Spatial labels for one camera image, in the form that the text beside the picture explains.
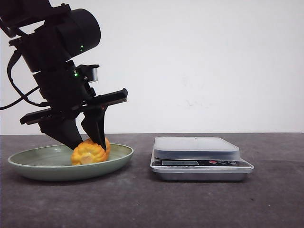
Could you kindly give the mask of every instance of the black cable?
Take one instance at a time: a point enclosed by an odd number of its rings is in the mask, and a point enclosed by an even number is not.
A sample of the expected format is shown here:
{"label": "black cable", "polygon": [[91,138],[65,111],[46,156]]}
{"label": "black cable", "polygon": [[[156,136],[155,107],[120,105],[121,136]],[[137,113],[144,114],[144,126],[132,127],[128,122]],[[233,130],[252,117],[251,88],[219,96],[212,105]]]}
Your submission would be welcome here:
{"label": "black cable", "polygon": [[13,68],[13,66],[17,63],[17,61],[20,59],[21,57],[21,52],[19,52],[18,50],[15,50],[13,55],[10,58],[9,64],[8,64],[8,68],[7,68],[7,74],[8,74],[8,78],[9,81],[11,83],[11,85],[14,87],[14,89],[17,91],[17,93],[21,96],[21,98],[23,100],[25,100],[26,102],[28,102],[31,105],[34,106],[38,106],[38,107],[46,107],[49,106],[48,102],[41,102],[40,104],[37,104],[35,102],[32,102],[28,99],[28,97],[26,95],[24,95],[19,88],[14,84],[14,80],[11,77],[11,70]]}
{"label": "black cable", "polygon": [[[32,90],[28,91],[28,92],[25,94],[25,96],[28,96],[28,95],[32,94],[33,92],[35,92],[35,91],[38,90],[38,89],[39,89],[38,86],[35,87],[35,88],[33,88]],[[0,107],[0,110],[4,110],[4,109],[7,109],[7,108],[10,108],[10,107],[14,106],[15,104],[19,103],[19,102],[22,101],[22,100],[23,100],[23,98],[21,97],[21,98],[19,98],[18,100],[14,101],[14,102],[11,103],[11,104],[8,104],[8,105],[6,105],[6,106]]]}

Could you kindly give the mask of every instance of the light green ceramic plate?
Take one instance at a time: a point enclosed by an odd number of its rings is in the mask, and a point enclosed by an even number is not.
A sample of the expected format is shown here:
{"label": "light green ceramic plate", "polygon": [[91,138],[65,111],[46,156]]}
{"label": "light green ceramic plate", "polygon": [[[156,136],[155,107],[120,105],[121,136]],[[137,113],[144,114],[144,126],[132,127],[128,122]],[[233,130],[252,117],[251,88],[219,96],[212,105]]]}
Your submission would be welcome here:
{"label": "light green ceramic plate", "polygon": [[132,157],[129,146],[111,144],[107,161],[71,165],[72,150],[65,145],[48,146],[14,154],[9,163],[20,175],[42,181],[73,181],[97,177],[123,167]]}

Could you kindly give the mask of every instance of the gray table surface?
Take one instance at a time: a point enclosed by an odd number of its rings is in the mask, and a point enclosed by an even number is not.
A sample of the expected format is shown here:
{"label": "gray table surface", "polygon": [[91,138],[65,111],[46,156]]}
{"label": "gray table surface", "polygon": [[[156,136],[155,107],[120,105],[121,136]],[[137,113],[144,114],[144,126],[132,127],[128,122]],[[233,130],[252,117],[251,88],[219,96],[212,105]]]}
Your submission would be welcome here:
{"label": "gray table surface", "polygon": [[[255,166],[243,182],[165,182],[150,171],[156,136],[218,136]],[[43,182],[16,174],[7,158],[58,144],[45,135],[1,136],[1,227],[304,227],[304,134],[110,134],[134,148],[102,177]]]}

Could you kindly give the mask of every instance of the white wall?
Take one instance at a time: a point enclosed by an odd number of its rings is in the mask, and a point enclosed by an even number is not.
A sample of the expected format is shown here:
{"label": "white wall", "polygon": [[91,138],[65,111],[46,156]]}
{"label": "white wall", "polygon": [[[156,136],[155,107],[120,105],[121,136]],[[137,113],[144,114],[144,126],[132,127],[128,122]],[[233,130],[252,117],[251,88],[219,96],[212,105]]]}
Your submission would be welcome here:
{"label": "white wall", "polygon": [[[101,44],[75,64],[102,65],[91,84],[98,94],[129,91],[127,103],[108,108],[106,133],[304,132],[304,1],[65,3],[102,25]],[[7,43],[1,33],[2,106],[18,98],[5,72]],[[36,85],[23,61],[13,77],[24,92]],[[38,92],[30,98],[41,101]],[[1,133],[40,133],[19,123],[35,110],[21,102],[1,111]]]}

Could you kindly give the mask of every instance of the kitchen scale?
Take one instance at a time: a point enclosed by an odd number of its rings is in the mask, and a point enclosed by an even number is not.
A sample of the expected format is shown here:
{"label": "kitchen scale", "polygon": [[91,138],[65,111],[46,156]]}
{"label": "kitchen scale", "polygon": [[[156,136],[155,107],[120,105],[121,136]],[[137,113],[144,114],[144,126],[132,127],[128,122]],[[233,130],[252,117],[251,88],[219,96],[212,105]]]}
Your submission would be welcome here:
{"label": "kitchen scale", "polygon": [[218,137],[156,137],[150,167],[168,181],[241,181],[254,169]]}

